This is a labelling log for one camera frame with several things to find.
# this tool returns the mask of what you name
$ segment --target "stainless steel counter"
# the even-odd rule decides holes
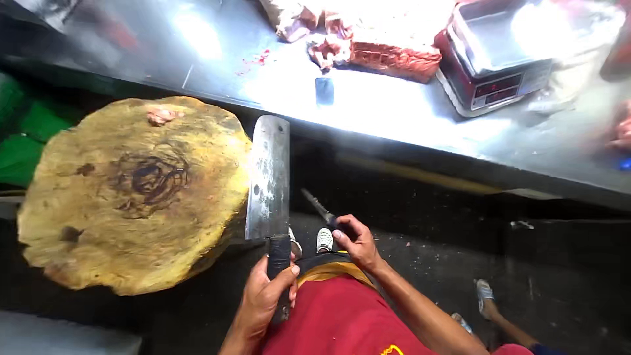
[[[575,109],[550,117],[518,102],[464,120],[437,80],[422,85],[345,69],[327,74],[334,104],[319,107],[321,72],[305,41],[279,42],[256,0],[84,0],[63,35],[5,18],[0,29],[1,59],[16,68],[44,63],[96,73],[631,195],[631,174],[617,169],[623,155],[604,148],[615,106],[631,98],[631,80],[595,78]],[[252,63],[266,50],[264,65]],[[597,202],[590,194],[584,199]]]

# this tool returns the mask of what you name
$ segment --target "tree stump cutting board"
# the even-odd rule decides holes
[[[150,124],[156,108],[175,119]],[[190,97],[109,104],[46,145],[18,217],[24,257],[72,289],[172,287],[243,217],[250,149],[234,114]]]

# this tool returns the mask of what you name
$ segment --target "cleaver handle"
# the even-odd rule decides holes
[[[278,234],[269,238],[268,277],[273,280],[281,271],[289,267],[292,250],[289,234]],[[279,324],[289,319],[289,288],[278,299],[272,324]]]

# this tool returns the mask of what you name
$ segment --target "red digital display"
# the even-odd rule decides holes
[[[512,89],[492,93],[491,95],[487,96],[485,103],[490,104],[491,102],[495,102],[495,101],[506,99],[507,97],[515,96],[515,94],[517,93],[517,89],[518,88],[512,88]]]
[[[492,92],[498,92],[500,90],[517,86],[519,85],[520,81],[521,81],[521,74],[518,74],[518,75],[511,76],[509,78],[504,78],[504,79],[493,81],[488,84],[484,84],[475,89],[475,97],[484,96]]]

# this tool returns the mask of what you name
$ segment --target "foot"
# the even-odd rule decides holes
[[[316,252],[318,253],[326,253],[333,249],[333,235],[331,235],[331,231],[322,228],[317,233],[317,243],[316,243]]]
[[[295,256],[295,259],[299,260],[302,257],[302,246],[296,240],[291,228],[289,228],[289,240],[292,242],[292,253]]]
[[[493,296],[493,289],[491,289],[488,282],[481,279],[477,280],[476,291],[478,293],[478,309],[480,314],[487,320],[491,320],[499,315],[500,313],[493,301],[495,299]]]
[[[469,324],[464,320],[463,316],[460,315],[460,313],[452,313],[451,318],[455,320],[456,322],[460,323],[460,325],[462,325],[463,328],[467,332],[469,332],[469,334],[473,334],[473,330],[471,329]]]

